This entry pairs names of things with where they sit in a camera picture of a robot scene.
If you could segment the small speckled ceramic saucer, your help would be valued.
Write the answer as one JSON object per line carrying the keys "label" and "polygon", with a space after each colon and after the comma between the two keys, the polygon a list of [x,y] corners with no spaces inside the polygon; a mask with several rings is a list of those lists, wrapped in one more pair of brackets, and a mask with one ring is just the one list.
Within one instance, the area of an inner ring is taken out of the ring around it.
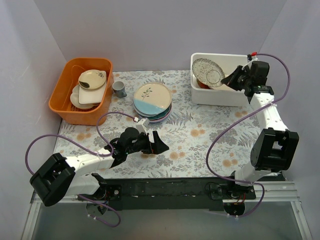
{"label": "small speckled ceramic saucer", "polygon": [[196,59],[191,66],[195,78],[209,88],[218,88],[223,85],[225,78],[222,68],[212,60],[206,58]]}

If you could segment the red scalloped plastic plate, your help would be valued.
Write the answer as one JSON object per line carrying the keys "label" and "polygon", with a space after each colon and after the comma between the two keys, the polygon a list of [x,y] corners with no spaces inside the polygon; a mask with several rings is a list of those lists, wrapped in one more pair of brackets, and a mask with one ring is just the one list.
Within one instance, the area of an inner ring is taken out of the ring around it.
{"label": "red scalloped plastic plate", "polygon": [[198,86],[201,88],[201,89],[210,89],[210,87],[206,84],[203,84],[202,82],[200,82],[199,80],[196,81]]}

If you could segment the cream and blue leaf plate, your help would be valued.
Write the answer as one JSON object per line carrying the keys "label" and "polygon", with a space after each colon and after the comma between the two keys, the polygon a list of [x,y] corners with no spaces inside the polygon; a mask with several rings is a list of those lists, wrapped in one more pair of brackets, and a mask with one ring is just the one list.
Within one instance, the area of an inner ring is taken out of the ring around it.
{"label": "cream and blue leaf plate", "polygon": [[136,109],[147,115],[158,115],[164,112],[171,103],[171,91],[159,82],[143,84],[133,96],[133,104]]}

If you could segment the cream plate with leaf sprig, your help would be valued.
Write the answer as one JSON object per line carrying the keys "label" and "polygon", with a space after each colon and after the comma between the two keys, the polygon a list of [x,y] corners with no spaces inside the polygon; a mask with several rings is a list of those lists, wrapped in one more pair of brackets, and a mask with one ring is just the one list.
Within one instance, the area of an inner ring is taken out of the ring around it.
{"label": "cream plate with leaf sprig", "polygon": [[210,87],[210,90],[217,90],[217,91],[231,91],[234,92],[235,90],[226,86],[225,84],[219,86],[219,87]]}

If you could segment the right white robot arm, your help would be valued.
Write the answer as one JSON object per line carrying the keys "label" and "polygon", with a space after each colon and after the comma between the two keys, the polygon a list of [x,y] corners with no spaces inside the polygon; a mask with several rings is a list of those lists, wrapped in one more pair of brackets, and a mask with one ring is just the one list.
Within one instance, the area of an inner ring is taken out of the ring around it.
{"label": "right white robot arm", "polygon": [[233,90],[244,91],[249,104],[258,111],[261,129],[250,152],[250,162],[231,174],[234,181],[226,186],[232,199],[249,193],[253,183],[262,177],[287,170],[293,160],[299,135],[283,123],[274,103],[274,91],[266,85],[270,66],[267,62],[252,61],[251,65],[237,66],[221,82]]}

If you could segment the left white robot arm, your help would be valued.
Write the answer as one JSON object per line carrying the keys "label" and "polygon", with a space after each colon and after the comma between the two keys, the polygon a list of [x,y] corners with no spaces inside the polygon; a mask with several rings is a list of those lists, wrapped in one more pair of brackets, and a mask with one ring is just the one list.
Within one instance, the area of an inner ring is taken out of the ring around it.
{"label": "left white robot arm", "polygon": [[148,133],[128,127],[97,152],[78,156],[55,153],[33,173],[29,182],[46,207],[71,195],[84,194],[101,200],[106,196],[107,183],[97,174],[98,170],[116,167],[133,153],[159,155],[169,150],[157,131],[152,135],[150,141]]}

